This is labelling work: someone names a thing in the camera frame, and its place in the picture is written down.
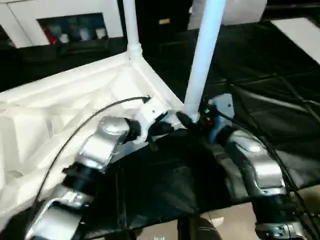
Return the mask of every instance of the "cable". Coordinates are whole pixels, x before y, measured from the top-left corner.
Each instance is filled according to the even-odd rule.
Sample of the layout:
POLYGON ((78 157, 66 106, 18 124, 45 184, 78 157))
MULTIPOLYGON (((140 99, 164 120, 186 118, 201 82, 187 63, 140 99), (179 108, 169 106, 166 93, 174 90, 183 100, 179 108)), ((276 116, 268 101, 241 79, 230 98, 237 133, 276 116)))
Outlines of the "cable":
POLYGON ((125 102, 129 102, 129 101, 134 101, 134 100, 143 100, 144 102, 147 102, 148 100, 150 99, 150 97, 148 96, 137 96, 137 97, 130 97, 130 98, 126 98, 126 99, 123 99, 123 100, 120 100, 120 101, 116 101, 112 104, 109 104, 101 109, 99 109, 98 111, 96 111, 95 113, 93 113, 91 116, 89 116, 72 134, 71 136, 67 139, 67 141, 62 145, 62 147, 60 148, 59 152, 57 153, 57 155, 55 156, 55 158, 53 159, 50 167, 48 168, 44 178, 43 178, 43 181, 41 183, 41 186, 35 196, 35 199, 30 207, 30 212, 28 214, 28 221, 27 223, 30 224, 31 222, 31 219, 33 218, 34 214, 35 214, 35 211, 36 211, 36 205, 38 204, 39 202, 39 198, 40 198, 40 195, 41 195, 41 192, 42 192, 42 189, 49 177, 49 174, 52 170, 52 168, 54 167, 55 163, 57 162, 58 158, 60 157, 61 153, 63 152, 63 150, 66 148, 66 146, 68 145, 68 143, 75 137, 75 135, 85 126, 87 125, 94 117, 96 117, 97 115, 99 115, 100 113, 106 111, 107 109, 113 107, 113 106, 116 106, 116 105, 119 105, 119 104, 123 104, 125 102))
POLYGON ((304 209, 304 212, 306 213, 306 215, 308 216, 308 218, 310 219, 310 222, 314 228, 314 230, 316 231, 316 235, 317 235, 317 238, 315 239, 320 239, 320 231, 309 211, 309 209, 307 208, 306 206, 306 203, 305 203, 305 200, 301 197, 301 195, 297 192, 298 190, 298 187, 296 186, 296 184, 294 183, 294 180, 292 179, 290 173, 289 173, 289 170, 287 168, 287 166, 284 164, 284 162, 281 160, 281 158, 279 157, 279 155, 277 154, 277 152, 275 151, 274 147, 272 147, 271 143, 267 140, 267 139, 263 139, 262 137, 260 137, 258 134, 255 134, 255 130, 253 131, 253 129, 255 129, 255 127, 252 126, 253 129, 249 129, 246 125, 244 125, 243 123, 241 123, 240 121, 237 121, 235 120, 234 118, 231 118, 225 114, 223 114, 222 112, 218 111, 216 109, 216 113, 223 117, 224 119, 232 122, 233 124, 235 125, 238 125, 239 127, 241 127, 242 129, 248 131, 249 133, 253 133, 253 135, 259 140, 261 141, 265 147, 266 147, 266 150, 269 152, 269 154, 274 157, 276 160, 277 160, 277 163, 279 164, 281 170, 284 172, 284 175, 285 175, 285 182, 286 182, 286 187, 289 187, 289 189, 291 191, 293 191, 293 193, 296 195, 299 203, 301 204, 301 206, 303 207, 304 209))

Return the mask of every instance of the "black fabric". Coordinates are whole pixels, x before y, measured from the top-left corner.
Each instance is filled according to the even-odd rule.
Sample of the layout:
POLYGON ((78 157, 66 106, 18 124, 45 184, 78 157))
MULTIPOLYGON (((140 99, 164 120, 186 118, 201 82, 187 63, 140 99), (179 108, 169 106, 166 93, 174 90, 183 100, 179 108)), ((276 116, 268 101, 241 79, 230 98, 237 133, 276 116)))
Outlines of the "black fabric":
MULTIPOLYGON (((197 31, 187 31, 143 46, 145 59, 182 101, 197 36, 197 31)), ((34 63, 32 69, 41 74, 28 71, 25 78, 51 75, 57 66, 59 71, 76 67, 79 58, 73 64, 69 56, 64 67, 34 63)), ((294 182, 304 188, 320 183, 319 77, 320 66, 271 23, 223 26, 205 94, 213 98, 232 93, 236 118, 260 129, 294 182)), ((239 170, 220 147, 213 146, 214 159, 189 135, 173 133, 157 143, 159 151, 145 147, 112 166, 87 216, 87 237, 248 201, 239 170)), ((10 234, 17 234, 14 229, 22 224, 21 215, 0 239, 19 239, 10 234)))

